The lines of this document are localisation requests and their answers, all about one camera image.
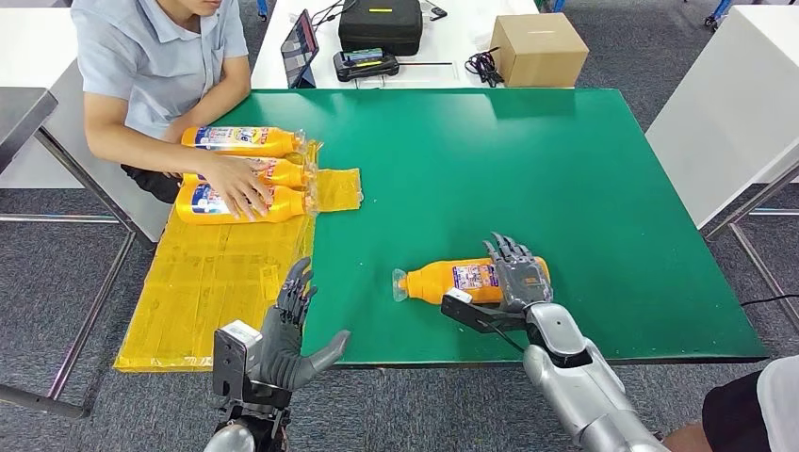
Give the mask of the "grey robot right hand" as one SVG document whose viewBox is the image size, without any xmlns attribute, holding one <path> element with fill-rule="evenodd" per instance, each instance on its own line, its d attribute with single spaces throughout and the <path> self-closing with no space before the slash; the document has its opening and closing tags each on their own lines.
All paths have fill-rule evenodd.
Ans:
<svg viewBox="0 0 799 452">
<path fill-rule="evenodd" d="M 521 313 L 535 303 L 551 302 L 553 289 L 544 265 L 530 249 L 511 237 L 491 232 L 494 241 L 483 241 L 495 268 L 502 292 L 499 310 Z"/>
</svg>

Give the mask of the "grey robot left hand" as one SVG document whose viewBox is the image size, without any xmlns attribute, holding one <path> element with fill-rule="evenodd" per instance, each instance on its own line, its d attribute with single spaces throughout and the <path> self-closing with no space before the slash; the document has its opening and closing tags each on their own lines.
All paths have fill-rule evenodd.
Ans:
<svg viewBox="0 0 799 452">
<path fill-rule="evenodd" d="M 261 327 L 262 349 L 256 379 L 293 392 L 344 355 L 351 332 L 337 332 L 329 344 L 302 355 L 302 334 L 312 297 L 311 259 L 303 257 L 289 269 L 275 304 L 267 310 Z"/>
</svg>

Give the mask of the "person's right hand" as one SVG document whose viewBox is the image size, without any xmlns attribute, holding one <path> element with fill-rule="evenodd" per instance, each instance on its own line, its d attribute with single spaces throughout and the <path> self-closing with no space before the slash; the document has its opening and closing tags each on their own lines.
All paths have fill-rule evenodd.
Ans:
<svg viewBox="0 0 799 452">
<path fill-rule="evenodd" d="M 259 178 L 264 168 L 260 161 L 212 153 L 196 171 L 217 191 L 234 218 L 244 216 L 255 221 L 267 214 L 272 201 L 267 186 Z"/>
</svg>

